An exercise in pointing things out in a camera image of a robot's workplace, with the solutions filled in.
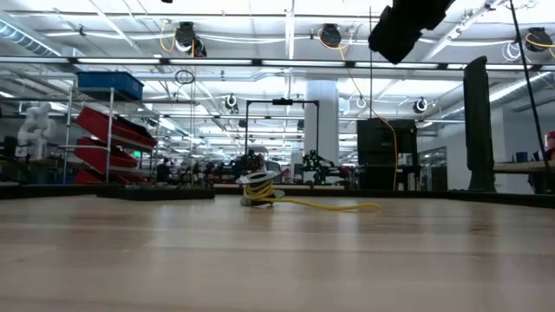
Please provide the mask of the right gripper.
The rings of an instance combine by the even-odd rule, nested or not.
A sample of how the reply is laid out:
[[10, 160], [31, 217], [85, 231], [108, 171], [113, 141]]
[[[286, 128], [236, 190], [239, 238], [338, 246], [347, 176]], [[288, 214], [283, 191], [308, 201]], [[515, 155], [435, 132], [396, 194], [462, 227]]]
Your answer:
[[435, 29], [455, 0], [393, 0], [369, 35], [369, 48], [388, 62], [400, 63], [421, 38]]

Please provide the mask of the black cord spool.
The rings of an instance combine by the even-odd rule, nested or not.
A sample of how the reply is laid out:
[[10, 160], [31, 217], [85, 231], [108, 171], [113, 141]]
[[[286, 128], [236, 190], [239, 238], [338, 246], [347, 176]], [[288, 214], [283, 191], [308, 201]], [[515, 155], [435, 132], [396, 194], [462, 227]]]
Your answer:
[[274, 187], [274, 178], [280, 178], [281, 172], [258, 171], [251, 172], [236, 179], [236, 183], [243, 188], [240, 204], [243, 206], [273, 205], [284, 198], [284, 191]]

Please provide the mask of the black monitor back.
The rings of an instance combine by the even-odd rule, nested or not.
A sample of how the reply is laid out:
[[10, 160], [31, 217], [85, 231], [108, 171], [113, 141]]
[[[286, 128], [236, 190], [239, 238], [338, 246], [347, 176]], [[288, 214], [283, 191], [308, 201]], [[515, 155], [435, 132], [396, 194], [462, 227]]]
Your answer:
[[357, 159], [359, 165], [393, 166], [395, 154], [417, 156], [417, 128], [413, 120], [378, 118], [356, 122]]

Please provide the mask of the white round column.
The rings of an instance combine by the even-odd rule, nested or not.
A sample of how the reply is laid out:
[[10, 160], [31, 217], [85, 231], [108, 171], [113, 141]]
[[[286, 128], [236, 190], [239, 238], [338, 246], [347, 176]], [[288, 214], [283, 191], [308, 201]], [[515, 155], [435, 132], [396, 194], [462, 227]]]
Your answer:
[[339, 93], [335, 81], [306, 82], [304, 105], [304, 153], [311, 150], [338, 164]]

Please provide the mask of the thin black slanted pole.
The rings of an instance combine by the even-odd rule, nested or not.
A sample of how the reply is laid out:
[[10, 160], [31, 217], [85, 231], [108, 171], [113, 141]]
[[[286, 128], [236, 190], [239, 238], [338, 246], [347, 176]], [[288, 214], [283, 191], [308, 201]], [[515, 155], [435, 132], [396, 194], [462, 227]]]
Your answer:
[[532, 91], [532, 82], [531, 82], [531, 77], [530, 77], [530, 70], [528, 68], [528, 62], [527, 62], [526, 56], [525, 56], [524, 43], [523, 43], [523, 40], [522, 40], [522, 35], [520, 33], [520, 30], [519, 30], [519, 23], [518, 23], [518, 19], [517, 19], [517, 16], [516, 16], [516, 9], [515, 9], [513, 0], [508, 0], [508, 2], [509, 2], [509, 7], [510, 7], [509, 10], [511, 11], [511, 15], [512, 15], [513, 25], [514, 25], [514, 28], [515, 28], [516, 39], [517, 39], [517, 43], [518, 43], [518, 46], [519, 46], [520, 58], [521, 58], [521, 62], [522, 62], [523, 69], [524, 69], [527, 93], [528, 93], [528, 97], [529, 97], [530, 104], [531, 104], [531, 107], [532, 107], [532, 117], [533, 117], [533, 121], [534, 121], [537, 140], [538, 140], [538, 143], [539, 143], [539, 151], [540, 151], [540, 154], [542, 156], [543, 163], [544, 163], [545, 173], [550, 174], [551, 173], [551, 168], [550, 168], [550, 165], [549, 165], [549, 160], [547, 159], [546, 153], [545, 153], [545, 145], [544, 145], [541, 126], [540, 126], [540, 122], [539, 122], [539, 114], [538, 114], [538, 111], [537, 111], [537, 105], [536, 105], [536, 101], [535, 101], [535, 98], [534, 98], [534, 93]]

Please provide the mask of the wooden table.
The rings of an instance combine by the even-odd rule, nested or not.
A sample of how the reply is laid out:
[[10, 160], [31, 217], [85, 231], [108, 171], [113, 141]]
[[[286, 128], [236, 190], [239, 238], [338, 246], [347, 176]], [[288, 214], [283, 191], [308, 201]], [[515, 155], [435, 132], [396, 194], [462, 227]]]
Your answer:
[[549, 160], [550, 171], [543, 161], [496, 164], [493, 172], [501, 176], [503, 192], [511, 194], [535, 194], [537, 188], [548, 191], [555, 186], [555, 160]]

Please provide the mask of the long LED light strip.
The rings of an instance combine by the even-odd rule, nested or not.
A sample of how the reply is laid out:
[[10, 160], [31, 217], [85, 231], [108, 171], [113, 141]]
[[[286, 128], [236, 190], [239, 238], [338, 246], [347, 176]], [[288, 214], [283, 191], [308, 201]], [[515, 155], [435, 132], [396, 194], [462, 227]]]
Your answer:
[[460, 71], [466, 64], [445, 62], [388, 62], [361, 61], [306, 61], [281, 59], [214, 59], [214, 58], [111, 58], [63, 56], [11, 56], [0, 55], [4, 63], [79, 64], [79, 65], [161, 65], [161, 66], [214, 66], [214, 67], [276, 67], [276, 68], [364, 68], [398, 70]]

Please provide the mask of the dark background robot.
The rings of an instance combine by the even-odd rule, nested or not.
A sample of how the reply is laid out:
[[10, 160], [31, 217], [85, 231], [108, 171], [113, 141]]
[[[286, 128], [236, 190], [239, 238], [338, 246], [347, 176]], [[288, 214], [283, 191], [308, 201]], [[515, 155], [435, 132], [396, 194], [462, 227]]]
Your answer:
[[231, 162], [232, 173], [235, 179], [245, 176], [249, 172], [264, 170], [264, 155], [255, 153], [249, 149], [248, 152]]

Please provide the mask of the person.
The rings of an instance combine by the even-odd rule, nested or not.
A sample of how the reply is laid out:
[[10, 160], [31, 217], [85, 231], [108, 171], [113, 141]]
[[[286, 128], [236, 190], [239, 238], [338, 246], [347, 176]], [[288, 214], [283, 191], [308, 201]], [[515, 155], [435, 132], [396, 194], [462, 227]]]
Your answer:
[[158, 183], [166, 183], [168, 180], [170, 166], [169, 166], [169, 159], [164, 158], [163, 161], [157, 165], [156, 173], [157, 177], [156, 180]]

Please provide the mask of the blue storage bin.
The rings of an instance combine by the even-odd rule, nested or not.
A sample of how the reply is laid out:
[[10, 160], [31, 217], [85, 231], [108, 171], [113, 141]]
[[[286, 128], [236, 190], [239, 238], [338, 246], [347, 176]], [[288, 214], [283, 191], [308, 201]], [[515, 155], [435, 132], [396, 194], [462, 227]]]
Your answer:
[[144, 84], [128, 72], [82, 71], [76, 74], [78, 90], [96, 100], [141, 101]]

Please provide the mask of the red storage bin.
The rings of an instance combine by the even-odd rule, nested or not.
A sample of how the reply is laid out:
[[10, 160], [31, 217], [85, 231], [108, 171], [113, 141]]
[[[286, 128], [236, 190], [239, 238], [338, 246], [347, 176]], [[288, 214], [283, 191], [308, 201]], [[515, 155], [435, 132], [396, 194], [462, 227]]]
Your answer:
[[85, 107], [75, 120], [75, 123], [102, 142], [107, 143], [111, 138], [113, 146], [134, 148], [137, 151], [151, 152], [158, 141], [144, 128], [120, 116], [110, 118], [92, 108]]
[[110, 167], [135, 168], [138, 165], [136, 159], [122, 151], [117, 146], [112, 146], [110, 155], [107, 156], [107, 150], [105, 147], [106, 144], [100, 140], [81, 137], [77, 141], [77, 147], [74, 149], [74, 155], [100, 173], [106, 172], [107, 159], [109, 159]]
[[138, 185], [146, 183], [147, 181], [135, 175], [126, 173], [110, 174], [106, 180], [105, 174], [100, 174], [92, 169], [80, 169], [73, 179], [74, 185], [92, 185], [92, 184], [118, 184], [118, 185]]

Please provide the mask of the metal shelf rack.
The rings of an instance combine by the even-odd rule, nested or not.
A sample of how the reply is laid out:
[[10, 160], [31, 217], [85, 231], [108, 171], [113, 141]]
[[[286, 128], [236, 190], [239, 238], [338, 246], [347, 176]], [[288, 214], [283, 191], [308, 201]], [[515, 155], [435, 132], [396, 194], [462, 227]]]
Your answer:
[[[63, 155], [63, 172], [69, 172], [69, 166], [75, 166], [77, 168], [77, 173], [80, 169], [92, 169], [83, 160], [77, 158], [74, 155], [74, 149], [77, 147], [77, 141], [81, 137], [88, 137], [94, 140], [99, 140], [96, 136], [89, 133], [85, 129], [81, 128], [75, 123], [76, 118], [80, 112], [85, 108], [89, 107], [96, 111], [104, 114], [108, 114], [110, 118], [115, 116], [120, 116], [129, 120], [135, 124], [143, 126], [146, 130], [157, 140], [156, 134], [159, 130], [160, 117], [155, 114], [152, 110], [145, 107], [142, 101], [115, 101], [114, 100], [114, 90], [111, 89], [110, 100], [101, 101], [93, 99], [83, 93], [81, 93], [77, 87], [73, 87], [69, 91], [69, 97], [67, 100], [67, 113], [65, 121], [65, 142], [61, 146], [64, 152]], [[107, 150], [107, 156], [110, 155], [111, 138], [108, 138], [108, 142], [105, 143]], [[158, 143], [156, 147], [151, 152], [137, 151], [134, 148], [125, 148], [123, 146], [117, 146], [122, 151], [137, 160], [138, 165], [135, 168], [121, 168], [109, 166], [109, 159], [107, 159], [107, 169], [105, 173], [106, 180], [108, 180], [110, 174], [115, 173], [126, 173], [130, 175], [140, 176], [144, 178], [147, 182], [138, 184], [144, 185], [149, 182], [153, 182], [156, 179], [156, 157], [158, 156]]]

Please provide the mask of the black gantry frame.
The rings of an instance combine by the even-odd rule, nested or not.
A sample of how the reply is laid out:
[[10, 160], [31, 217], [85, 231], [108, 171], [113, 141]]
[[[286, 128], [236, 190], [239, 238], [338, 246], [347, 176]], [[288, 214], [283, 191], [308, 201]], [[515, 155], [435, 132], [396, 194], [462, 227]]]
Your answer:
[[319, 151], [319, 137], [320, 137], [320, 101], [307, 101], [307, 100], [292, 100], [292, 99], [272, 99], [272, 100], [259, 100], [252, 101], [247, 100], [245, 103], [245, 154], [249, 151], [249, 117], [250, 117], [250, 105], [252, 104], [272, 104], [278, 106], [292, 106], [293, 104], [312, 104], [316, 107], [316, 152]]

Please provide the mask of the black aluminium table frame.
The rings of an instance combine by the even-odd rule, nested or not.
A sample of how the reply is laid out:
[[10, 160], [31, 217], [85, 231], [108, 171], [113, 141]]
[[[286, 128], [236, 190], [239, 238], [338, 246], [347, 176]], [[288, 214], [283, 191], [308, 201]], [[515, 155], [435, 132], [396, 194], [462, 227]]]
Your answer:
[[[213, 199], [218, 195], [241, 195], [238, 186], [214, 189], [175, 190], [152, 188], [126, 188], [122, 185], [0, 185], [0, 199], [49, 198], [80, 195], [96, 195], [103, 198], [119, 198], [133, 201], [164, 201], [185, 199]], [[523, 195], [470, 191], [370, 191], [323, 188], [293, 188], [285, 191], [287, 196], [313, 198], [417, 198], [449, 199], [469, 202], [521, 205], [555, 209], [555, 195]]]

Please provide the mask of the silver ventilation duct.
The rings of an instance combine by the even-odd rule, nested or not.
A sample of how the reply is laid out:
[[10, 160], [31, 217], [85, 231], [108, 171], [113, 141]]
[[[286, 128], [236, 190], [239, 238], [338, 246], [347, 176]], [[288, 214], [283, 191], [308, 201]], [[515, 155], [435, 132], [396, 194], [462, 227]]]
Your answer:
[[0, 19], [0, 37], [27, 49], [29, 52], [47, 57], [60, 56], [60, 53], [50, 46], [38, 41], [14, 25]]

